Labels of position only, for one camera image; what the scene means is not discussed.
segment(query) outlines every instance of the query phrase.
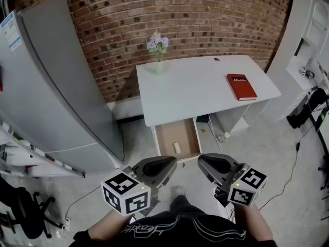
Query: vase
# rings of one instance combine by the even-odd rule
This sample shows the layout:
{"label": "vase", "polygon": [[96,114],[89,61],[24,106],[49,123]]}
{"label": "vase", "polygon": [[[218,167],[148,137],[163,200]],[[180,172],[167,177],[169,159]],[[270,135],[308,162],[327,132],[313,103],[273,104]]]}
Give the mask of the vase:
{"label": "vase", "polygon": [[162,75],[163,74],[163,65],[161,60],[157,60],[155,62],[155,72],[157,75]]}

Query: book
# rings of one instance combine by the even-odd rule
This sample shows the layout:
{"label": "book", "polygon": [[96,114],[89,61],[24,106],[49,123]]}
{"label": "book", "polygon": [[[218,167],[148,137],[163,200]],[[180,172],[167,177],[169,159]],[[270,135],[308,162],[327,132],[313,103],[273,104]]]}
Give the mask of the book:
{"label": "book", "polygon": [[257,94],[245,75],[228,74],[227,80],[239,101],[257,100]]}

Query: floor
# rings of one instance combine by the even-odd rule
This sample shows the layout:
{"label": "floor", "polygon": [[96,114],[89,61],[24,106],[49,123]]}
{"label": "floor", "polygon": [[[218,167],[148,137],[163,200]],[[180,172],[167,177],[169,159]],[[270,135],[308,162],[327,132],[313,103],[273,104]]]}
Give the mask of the floor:
{"label": "floor", "polygon": [[[232,134],[222,144],[224,154],[228,154],[238,162],[245,162],[269,176],[268,183],[256,203],[263,206],[267,200],[281,193],[285,182],[291,175],[296,150],[296,142],[311,126],[308,121],[301,129],[292,129],[283,120],[277,124],[260,116],[247,130]],[[145,126],[143,120],[125,123],[123,126],[126,147],[126,159],[133,166],[139,160],[156,156],[151,129]],[[206,123],[198,124],[202,152],[218,153],[219,149]],[[323,149],[314,129],[311,129],[301,142],[298,161],[292,181],[286,186],[282,196],[273,199],[263,209],[262,214],[272,229],[278,246],[321,246],[327,237],[329,220],[320,221],[328,215],[325,201],[321,198],[327,192],[320,191],[323,176],[318,172],[322,164]],[[7,181],[14,186],[25,186],[33,191],[40,191],[43,197],[54,196],[56,202],[50,209],[54,219],[64,221],[69,205],[76,199],[87,194],[99,185],[106,173],[87,175],[85,179],[72,177],[42,178],[39,180],[8,177]],[[183,168],[178,168],[166,187],[159,193],[161,201],[150,213],[154,215],[169,208],[172,186],[182,186],[191,204],[208,214],[228,217],[231,206],[227,209],[218,204],[213,197],[214,186],[206,179],[197,166],[196,160],[188,161]],[[5,230],[5,235],[11,243],[36,246],[69,246],[75,232],[86,230],[107,212],[109,207],[103,202],[98,189],[91,195],[76,203],[68,213],[71,218],[70,233],[56,236],[57,230],[52,227],[54,237],[50,240],[44,235],[39,239],[27,240],[23,233],[11,234]]]}

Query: desk drawer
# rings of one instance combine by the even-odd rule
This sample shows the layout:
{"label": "desk drawer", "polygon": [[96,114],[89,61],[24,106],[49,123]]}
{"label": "desk drawer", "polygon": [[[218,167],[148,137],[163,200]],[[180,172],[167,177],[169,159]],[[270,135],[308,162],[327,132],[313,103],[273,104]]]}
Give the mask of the desk drawer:
{"label": "desk drawer", "polygon": [[[182,162],[198,158],[201,154],[199,135],[193,118],[152,126],[152,132],[158,155],[171,155]],[[175,153],[176,142],[179,143],[180,154]]]}

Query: gray refrigerator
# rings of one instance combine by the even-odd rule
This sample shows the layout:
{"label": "gray refrigerator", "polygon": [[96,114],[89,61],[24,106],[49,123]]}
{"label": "gray refrigerator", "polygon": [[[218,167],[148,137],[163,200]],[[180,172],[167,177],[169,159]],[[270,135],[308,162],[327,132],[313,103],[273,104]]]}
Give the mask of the gray refrigerator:
{"label": "gray refrigerator", "polygon": [[123,142],[81,49],[66,0],[10,13],[0,31],[0,118],[86,173],[123,161]]}

